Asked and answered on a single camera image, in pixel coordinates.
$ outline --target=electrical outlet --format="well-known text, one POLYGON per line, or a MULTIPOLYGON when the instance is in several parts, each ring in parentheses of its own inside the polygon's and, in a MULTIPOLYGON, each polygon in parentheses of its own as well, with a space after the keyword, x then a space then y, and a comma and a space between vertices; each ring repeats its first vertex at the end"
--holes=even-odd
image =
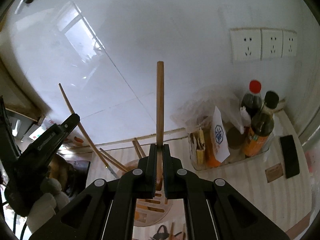
POLYGON ((283 31, 283 49, 282 57, 296 56, 298 46, 298 36, 293 31, 283 31))
POLYGON ((281 57, 282 30, 262 29, 261 59, 281 57))
POLYGON ((231 29, 230 36, 233 62, 260 60, 260 29, 231 29))

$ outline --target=plastic container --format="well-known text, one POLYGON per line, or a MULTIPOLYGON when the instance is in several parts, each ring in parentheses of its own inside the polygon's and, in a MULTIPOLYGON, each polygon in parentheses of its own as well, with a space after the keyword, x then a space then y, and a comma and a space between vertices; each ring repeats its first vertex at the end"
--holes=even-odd
POLYGON ((244 95, 241 107, 245 107, 251 119, 262 107, 261 98, 261 83, 258 80, 251 80, 249 84, 249 91, 244 95))
POLYGON ((196 170, 218 167, 230 156, 220 110, 215 107, 213 115, 206 119, 211 122, 189 135, 190 160, 196 170))

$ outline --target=black phone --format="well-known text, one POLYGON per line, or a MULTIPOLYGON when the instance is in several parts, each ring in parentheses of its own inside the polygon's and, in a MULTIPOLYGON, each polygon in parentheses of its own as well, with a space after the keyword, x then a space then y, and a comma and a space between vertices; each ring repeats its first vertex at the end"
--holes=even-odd
POLYGON ((289 179, 300 173, 296 145, 292 135, 280 137, 286 178, 289 179))

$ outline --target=plastic bottle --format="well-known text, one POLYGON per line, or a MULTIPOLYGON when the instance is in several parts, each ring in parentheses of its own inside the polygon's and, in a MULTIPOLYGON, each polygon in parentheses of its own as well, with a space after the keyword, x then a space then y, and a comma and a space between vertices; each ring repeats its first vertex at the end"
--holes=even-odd
POLYGON ((273 130, 273 112, 279 102, 279 96, 268 91, 264 98, 262 109, 252 118, 248 136, 242 147, 242 152, 248 157, 256 155, 273 130))
POLYGON ((251 80, 249 84, 249 91, 244 95, 241 107, 245 107, 251 119, 262 107, 261 99, 261 83, 258 80, 251 80))

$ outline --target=kitchen counter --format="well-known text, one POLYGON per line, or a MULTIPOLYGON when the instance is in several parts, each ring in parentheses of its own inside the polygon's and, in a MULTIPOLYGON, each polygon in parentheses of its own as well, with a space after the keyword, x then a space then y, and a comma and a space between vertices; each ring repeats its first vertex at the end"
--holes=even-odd
MULTIPOLYGON (((311 212, 311 184, 307 161, 301 143, 289 118, 284 111, 276 113, 276 116, 279 118, 283 127, 283 135, 292 134, 296 144, 300 174, 290 179, 286 179, 285 175, 283 175, 267 183, 265 169, 281 163, 285 173, 284 160, 278 136, 275 136, 270 149, 263 154, 205 171, 195 171, 191 165, 188 138, 172 140, 166 143, 170 146, 171 155, 180 158, 185 169, 196 173, 202 179, 212 181, 216 178, 225 179, 293 239, 309 224, 308 215, 311 212)), ((148 145, 142 146, 142 148, 148 153, 148 145)), ((109 153, 122 164, 137 159, 134 148, 111 150, 109 153)), ((87 185, 98 178, 104 178, 106 180, 114 179, 99 158, 94 156, 89 170, 87 185)), ((168 220, 179 219, 181 215, 183 215, 183 210, 180 214, 177 212, 175 214, 169 212, 164 220, 166 218, 168 220)), ((159 225, 154 225, 152 228, 148 230, 144 228, 136 229, 134 230, 133 236, 136 239, 143 239, 141 237, 139 238, 141 234, 149 237, 149 235, 152 235, 151 232, 159 228, 159 225)))

